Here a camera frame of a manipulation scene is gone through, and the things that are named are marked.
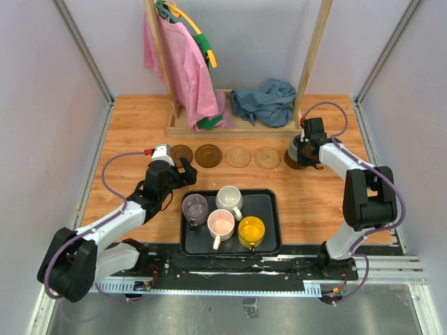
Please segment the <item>grey ceramic mug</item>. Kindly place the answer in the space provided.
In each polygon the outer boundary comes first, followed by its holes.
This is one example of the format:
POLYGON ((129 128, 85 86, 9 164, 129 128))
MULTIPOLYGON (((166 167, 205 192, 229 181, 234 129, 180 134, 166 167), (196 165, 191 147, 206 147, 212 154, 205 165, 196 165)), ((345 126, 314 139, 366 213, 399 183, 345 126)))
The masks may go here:
POLYGON ((287 156, 291 161, 294 162, 295 165, 299 165, 298 163, 298 142, 300 141, 300 138, 297 136, 293 140, 291 140, 288 149, 287 149, 287 156))

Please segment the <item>brown wooden coaster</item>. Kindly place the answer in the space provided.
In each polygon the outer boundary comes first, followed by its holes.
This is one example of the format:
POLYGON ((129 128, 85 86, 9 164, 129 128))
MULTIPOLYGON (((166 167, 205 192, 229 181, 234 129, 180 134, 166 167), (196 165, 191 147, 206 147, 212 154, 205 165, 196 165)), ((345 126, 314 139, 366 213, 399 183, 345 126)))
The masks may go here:
POLYGON ((214 144, 204 144, 197 148, 194 158, 199 166, 203 168, 214 168, 220 164, 222 152, 214 144))
POLYGON ((191 163, 193 160, 193 152, 190 147, 184 144, 177 144, 170 148, 170 157, 173 159, 177 168, 182 168, 181 157, 185 157, 191 163))
POLYGON ((285 164, 287 164, 287 166, 289 166, 294 170, 304 170, 305 168, 307 168, 307 166, 300 166, 295 161, 293 161, 291 157, 288 155, 287 150, 284 152, 284 162, 285 164))

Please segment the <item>purple glass cup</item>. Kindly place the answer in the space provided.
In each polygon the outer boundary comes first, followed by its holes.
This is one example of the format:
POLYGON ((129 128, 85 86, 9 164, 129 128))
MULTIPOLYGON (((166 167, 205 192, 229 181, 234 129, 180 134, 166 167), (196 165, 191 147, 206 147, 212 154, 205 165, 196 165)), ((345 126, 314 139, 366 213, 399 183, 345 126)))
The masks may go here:
POLYGON ((182 214, 187 221, 188 228, 195 230, 207 221, 209 216, 207 200, 198 193, 186 196, 182 202, 182 214))

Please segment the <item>white ceramic mug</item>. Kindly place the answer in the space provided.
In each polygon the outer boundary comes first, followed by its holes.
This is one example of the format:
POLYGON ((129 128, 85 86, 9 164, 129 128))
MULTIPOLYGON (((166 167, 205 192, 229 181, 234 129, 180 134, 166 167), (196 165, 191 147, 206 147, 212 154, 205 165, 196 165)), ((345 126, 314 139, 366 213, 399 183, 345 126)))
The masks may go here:
POLYGON ((236 221, 242 220, 243 197, 238 188, 224 186, 218 191, 215 202, 217 209, 229 211, 236 221))

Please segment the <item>woven rattan coaster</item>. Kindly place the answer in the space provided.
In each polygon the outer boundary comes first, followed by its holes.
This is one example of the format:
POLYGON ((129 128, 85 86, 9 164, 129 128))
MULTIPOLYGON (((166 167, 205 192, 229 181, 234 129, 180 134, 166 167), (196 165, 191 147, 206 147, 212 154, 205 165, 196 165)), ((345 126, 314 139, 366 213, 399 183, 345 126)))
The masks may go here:
POLYGON ((233 147, 226 154, 226 161, 235 168, 243 168, 251 161, 251 153, 244 147, 233 147))
POLYGON ((281 163, 281 155, 274 147, 261 147, 254 154, 255 163, 262 169, 275 169, 281 163))

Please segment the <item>pink ceramic mug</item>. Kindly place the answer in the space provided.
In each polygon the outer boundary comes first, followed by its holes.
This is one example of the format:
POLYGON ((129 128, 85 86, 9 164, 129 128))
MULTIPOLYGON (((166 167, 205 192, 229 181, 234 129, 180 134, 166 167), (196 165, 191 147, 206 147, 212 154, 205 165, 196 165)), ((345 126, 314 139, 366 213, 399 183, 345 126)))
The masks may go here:
POLYGON ((214 240, 212 248, 217 251, 222 242, 233 236, 235 218, 225 209, 216 209, 208 216, 207 228, 214 240))

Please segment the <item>yellow glass cup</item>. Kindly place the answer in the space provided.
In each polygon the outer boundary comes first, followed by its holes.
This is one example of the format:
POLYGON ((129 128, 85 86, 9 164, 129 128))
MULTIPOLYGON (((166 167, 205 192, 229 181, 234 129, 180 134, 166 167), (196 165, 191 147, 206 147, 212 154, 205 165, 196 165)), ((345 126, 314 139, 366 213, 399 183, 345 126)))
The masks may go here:
POLYGON ((237 235, 240 244, 254 253, 265 236, 265 225, 260 218, 247 216, 240 221, 237 235))

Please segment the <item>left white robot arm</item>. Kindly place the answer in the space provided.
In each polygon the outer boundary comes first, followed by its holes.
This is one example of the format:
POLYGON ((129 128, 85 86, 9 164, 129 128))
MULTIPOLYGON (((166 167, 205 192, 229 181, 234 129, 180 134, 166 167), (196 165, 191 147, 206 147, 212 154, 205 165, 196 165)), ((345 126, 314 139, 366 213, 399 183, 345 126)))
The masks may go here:
POLYGON ((105 277, 148 271, 148 248, 134 239, 118 239, 163 211, 174 190, 197 182, 197 170, 185 157, 180 160, 182 171, 160 158, 152 160, 145 178, 120 207, 78 230, 61 228, 54 234, 37 274, 49 298, 75 303, 105 277))

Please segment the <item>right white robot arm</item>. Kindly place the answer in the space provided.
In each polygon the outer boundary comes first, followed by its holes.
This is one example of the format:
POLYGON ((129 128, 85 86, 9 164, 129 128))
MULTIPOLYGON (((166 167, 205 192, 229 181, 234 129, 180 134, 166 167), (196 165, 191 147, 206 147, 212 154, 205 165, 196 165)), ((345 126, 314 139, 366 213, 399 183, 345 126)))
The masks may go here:
POLYGON ((316 270, 332 279, 350 266, 356 249, 369 233, 382 231, 397 218, 393 172, 376 167, 352 154, 333 136, 328 137, 322 118, 301 119, 303 132, 294 139, 301 167, 329 167, 344 181, 344 220, 333 237, 318 251, 316 270))

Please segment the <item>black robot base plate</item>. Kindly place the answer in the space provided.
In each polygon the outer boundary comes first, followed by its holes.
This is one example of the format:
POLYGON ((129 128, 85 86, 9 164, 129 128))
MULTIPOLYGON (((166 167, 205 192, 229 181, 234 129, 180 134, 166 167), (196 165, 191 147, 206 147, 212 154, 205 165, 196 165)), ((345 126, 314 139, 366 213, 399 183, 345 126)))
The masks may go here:
POLYGON ((188 257, 179 244, 145 244, 148 265, 142 269, 121 269, 111 276, 136 277, 131 290, 156 276, 160 290, 219 292, 292 292, 304 290, 305 280, 354 281, 355 261, 346 269, 322 275, 316 268, 315 246, 285 245, 273 256, 188 257))

